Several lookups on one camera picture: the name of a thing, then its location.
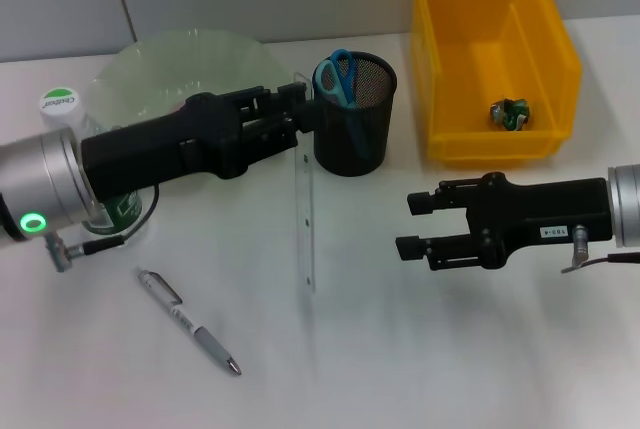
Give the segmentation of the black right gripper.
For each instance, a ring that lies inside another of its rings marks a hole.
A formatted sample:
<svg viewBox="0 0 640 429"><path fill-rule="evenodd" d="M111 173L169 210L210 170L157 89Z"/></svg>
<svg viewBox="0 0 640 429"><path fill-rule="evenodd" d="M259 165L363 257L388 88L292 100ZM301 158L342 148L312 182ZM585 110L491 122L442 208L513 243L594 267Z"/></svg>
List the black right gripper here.
<svg viewBox="0 0 640 429"><path fill-rule="evenodd" d="M519 249L570 243L577 226L586 229L590 242L613 238L603 178L517 185L502 173L491 173L473 187L473 179L445 180L433 193L407 196L413 216L466 207L470 234L397 237L395 244L402 261L426 259L432 271L499 269Z"/></svg>

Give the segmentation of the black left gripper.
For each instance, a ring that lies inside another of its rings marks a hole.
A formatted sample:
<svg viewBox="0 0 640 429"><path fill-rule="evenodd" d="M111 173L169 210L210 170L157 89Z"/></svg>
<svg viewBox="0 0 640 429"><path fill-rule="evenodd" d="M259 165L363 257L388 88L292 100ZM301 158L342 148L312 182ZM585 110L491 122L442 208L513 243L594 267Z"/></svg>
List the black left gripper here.
<svg viewBox="0 0 640 429"><path fill-rule="evenodd" d="M267 150L293 148L298 132L315 130L320 107L305 101L303 82L237 91L233 104L200 93L173 113L83 140L81 165L98 200L195 173L232 179ZM265 114L245 125L240 112Z"/></svg>

